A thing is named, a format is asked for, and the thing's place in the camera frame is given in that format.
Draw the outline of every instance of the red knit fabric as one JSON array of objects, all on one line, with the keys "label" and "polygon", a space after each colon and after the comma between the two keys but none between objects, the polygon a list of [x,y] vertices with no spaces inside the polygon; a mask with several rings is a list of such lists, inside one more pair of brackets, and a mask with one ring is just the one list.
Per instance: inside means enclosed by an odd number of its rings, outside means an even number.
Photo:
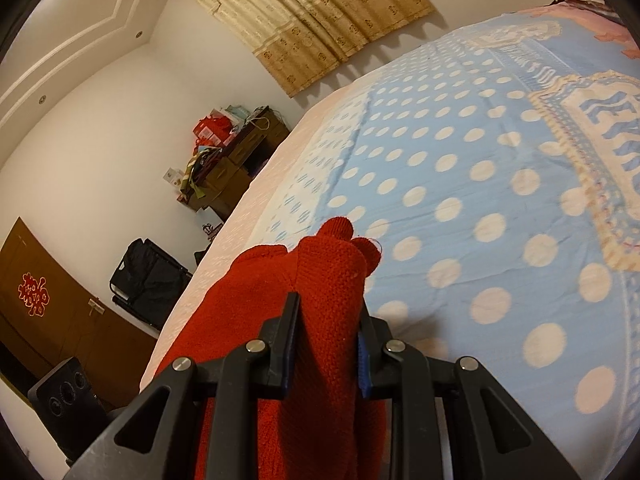
[{"label": "red knit fabric", "polygon": [[[327,221],[290,253],[258,246],[236,258],[207,293],[158,370],[175,358],[205,362],[257,337],[282,313],[287,293],[301,298],[292,388],[284,402],[258,402],[260,480],[375,480],[385,437],[381,402],[357,389],[356,334],[364,280],[380,262],[346,218]],[[196,480],[204,477],[214,402],[207,405]]]}]

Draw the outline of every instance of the silver screw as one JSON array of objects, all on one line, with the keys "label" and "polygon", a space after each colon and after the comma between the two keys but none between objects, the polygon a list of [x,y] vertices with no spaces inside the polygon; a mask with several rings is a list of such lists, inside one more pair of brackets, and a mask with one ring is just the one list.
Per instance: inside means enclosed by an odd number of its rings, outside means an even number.
[{"label": "silver screw", "polygon": [[262,339],[253,339],[246,344],[246,350],[251,353],[262,352],[267,348],[267,343]]},{"label": "silver screw", "polygon": [[176,372],[188,370],[191,367],[191,359],[188,357],[178,357],[172,364],[172,367]]},{"label": "silver screw", "polygon": [[390,339],[389,341],[386,342],[386,349],[389,350],[390,352],[393,352],[394,354],[404,352],[405,348],[406,348],[406,345],[402,341],[399,341],[398,339]]},{"label": "silver screw", "polygon": [[474,372],[478,370],[478,367],[478,361],[476,361],[472,357],[463,357],[462,359],[460,359],[460,368],[466,370],[467,372]]}]

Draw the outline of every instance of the yellow curtain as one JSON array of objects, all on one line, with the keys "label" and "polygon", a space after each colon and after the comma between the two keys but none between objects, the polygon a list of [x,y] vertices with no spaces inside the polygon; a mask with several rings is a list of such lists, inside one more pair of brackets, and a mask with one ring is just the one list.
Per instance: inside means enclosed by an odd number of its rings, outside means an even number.
[{"label": "yellow curtain", "polygon": [[252,50],[289,96],[393,30],[429,0],[198,0]]}]

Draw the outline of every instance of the bed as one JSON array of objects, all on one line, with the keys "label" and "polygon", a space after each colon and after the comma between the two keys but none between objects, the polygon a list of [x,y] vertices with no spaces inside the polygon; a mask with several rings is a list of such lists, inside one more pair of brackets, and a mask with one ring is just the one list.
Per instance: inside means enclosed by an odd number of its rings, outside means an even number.
[{"label": "bed", "polygon": [[142,380],[231,261],[347,216],[372,314],[471,354],[585,480],[640,428],[640,51],[558,4],[425,44],[316,105],[252,183]]}]

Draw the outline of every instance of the brown wooden door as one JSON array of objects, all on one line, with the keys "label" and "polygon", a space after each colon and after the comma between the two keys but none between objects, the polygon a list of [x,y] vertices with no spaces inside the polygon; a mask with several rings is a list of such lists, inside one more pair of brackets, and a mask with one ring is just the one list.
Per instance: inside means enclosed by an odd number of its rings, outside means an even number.
[{"label": "brown wooden door", "polygon": [[156,343],[76,282],[21,219],[0,251],[0,341],[37,378],[78,357],[115,407],[137,394]]}]

